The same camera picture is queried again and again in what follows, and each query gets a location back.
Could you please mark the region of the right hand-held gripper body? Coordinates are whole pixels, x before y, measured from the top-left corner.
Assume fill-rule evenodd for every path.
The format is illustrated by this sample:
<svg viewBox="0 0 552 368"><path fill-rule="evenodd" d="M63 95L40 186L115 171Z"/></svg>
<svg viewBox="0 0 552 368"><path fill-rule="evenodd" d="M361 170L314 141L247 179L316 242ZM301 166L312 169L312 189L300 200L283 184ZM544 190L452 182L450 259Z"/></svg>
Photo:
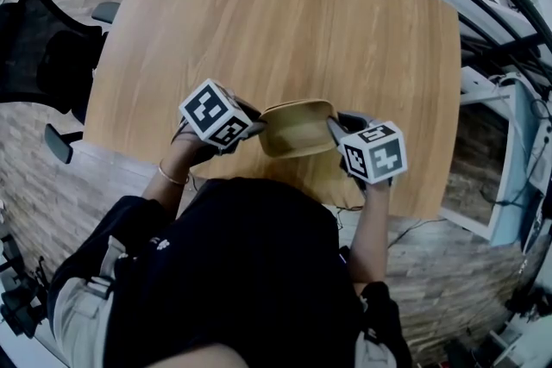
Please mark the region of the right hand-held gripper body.
<svg viewBox="0 0 552 368"><path fill-rule="evenodd" d="M402 131L392 122L369 126L341 138L338 151L346 171L369 184L377 184L407 171Z"/></svg>

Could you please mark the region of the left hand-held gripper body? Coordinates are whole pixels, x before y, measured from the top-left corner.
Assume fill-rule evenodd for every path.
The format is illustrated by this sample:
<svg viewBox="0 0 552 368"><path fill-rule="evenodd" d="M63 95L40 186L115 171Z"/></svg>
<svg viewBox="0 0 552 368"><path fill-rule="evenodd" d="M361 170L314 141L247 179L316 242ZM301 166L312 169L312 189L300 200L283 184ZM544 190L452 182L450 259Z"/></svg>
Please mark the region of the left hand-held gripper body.
<svg viewBox="0 0 552 368"><path fill-rule="evenodd" d="M202 141L221 149L232 146L253 125L238 102L210 78L179 105L179 111Z"/></svg>

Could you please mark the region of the person's right forearm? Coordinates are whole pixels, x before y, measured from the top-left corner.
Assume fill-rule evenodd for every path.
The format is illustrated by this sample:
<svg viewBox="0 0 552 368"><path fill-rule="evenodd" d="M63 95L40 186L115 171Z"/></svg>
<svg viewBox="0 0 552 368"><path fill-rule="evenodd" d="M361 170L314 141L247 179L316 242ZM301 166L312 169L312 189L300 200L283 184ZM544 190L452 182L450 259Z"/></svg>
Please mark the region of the person's right forearm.
<svg viewBox="0 0 552 368"><path fill-rule="evenodd" d="M357 293L371 283L384 282L388 258L390 185L369 184L350 246L348 271Z"/></svg>

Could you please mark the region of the person's left forearm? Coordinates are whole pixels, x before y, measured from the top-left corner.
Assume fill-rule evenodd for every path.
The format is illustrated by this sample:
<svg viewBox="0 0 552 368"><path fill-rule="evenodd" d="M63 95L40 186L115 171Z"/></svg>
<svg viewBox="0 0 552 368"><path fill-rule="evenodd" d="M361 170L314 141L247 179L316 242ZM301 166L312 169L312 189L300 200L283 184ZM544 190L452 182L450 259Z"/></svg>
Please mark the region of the person's left forearm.
<svg viewBox="0 0 552 368"><path fill-rule="evenodd" d="M142 197L155 200L173 219L179 209L192 162L204 143L190 126L183 126L174 136Z"/></svg>

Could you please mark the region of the person's black top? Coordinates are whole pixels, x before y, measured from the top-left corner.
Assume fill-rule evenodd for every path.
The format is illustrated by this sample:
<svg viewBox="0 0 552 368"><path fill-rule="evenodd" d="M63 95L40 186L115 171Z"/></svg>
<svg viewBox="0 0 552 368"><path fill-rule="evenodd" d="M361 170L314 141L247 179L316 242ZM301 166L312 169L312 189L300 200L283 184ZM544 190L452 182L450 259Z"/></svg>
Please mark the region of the person's black top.
<svg viewBox="0 0 552 368"><path fill-rule="evenodd" d="M411 368L398 305L382 282L357 294L336 219L287 184L206 183L181 216L121 198L55 272L114 279L103 368L148 368L207 346L248 368Z"/></svg>

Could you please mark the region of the pale blue desk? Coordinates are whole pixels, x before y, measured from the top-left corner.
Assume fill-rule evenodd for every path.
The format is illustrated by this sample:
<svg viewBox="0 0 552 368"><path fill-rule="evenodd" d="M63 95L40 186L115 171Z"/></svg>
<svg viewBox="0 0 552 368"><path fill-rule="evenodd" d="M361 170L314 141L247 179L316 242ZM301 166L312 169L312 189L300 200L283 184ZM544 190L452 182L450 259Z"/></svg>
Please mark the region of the pale blue desk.
<svg viewBox="0 0 552 368"><path fill-rule="evenodd" d="M492 246L540 233L552 177L552 89L519 72L490 78L461 71L453 159L439 215Z"/></svg>

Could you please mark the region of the black mesh office chair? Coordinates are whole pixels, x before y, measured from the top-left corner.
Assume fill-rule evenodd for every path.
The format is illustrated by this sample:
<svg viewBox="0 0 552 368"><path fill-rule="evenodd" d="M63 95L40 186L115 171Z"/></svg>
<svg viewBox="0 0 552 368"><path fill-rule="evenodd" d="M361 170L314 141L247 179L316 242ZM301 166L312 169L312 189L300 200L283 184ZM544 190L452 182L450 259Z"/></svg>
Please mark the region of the black mesh office chair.
<svg viewBox="0 0 552 368"><path fill-rule="evenodd" d="M0 4L0 103L38 103L84 124L107 35L53 0Z"/></svg>

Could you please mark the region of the person's grey trousers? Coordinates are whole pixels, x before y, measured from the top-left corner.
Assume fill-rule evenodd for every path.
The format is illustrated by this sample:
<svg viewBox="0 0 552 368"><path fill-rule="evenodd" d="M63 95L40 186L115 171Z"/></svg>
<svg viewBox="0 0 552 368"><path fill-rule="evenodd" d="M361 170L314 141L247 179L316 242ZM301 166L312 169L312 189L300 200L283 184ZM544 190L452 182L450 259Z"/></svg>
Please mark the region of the person's grey trousers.
<svg viewBox="0 0 552 368"><path fill-rule="evenodd" d="M53 336L70 368L104 368L114 279L70 278L57 297Z"/></svg>

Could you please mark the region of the black wheeled chair base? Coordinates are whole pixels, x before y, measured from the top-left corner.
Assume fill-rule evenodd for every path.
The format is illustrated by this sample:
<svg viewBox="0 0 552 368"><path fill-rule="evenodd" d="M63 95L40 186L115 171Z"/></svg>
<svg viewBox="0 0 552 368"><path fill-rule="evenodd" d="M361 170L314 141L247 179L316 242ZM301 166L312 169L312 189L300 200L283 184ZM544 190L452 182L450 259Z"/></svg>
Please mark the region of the black wheeled chair base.
<svg viewBox="0 0 552 368"><path fill-rule="evenodd" d="M44 271L43 256L33 271L27 271L14 237L0 238L0 318L15 336L32 339L37 327L47 318L47 292L50 283Z"/></svg>

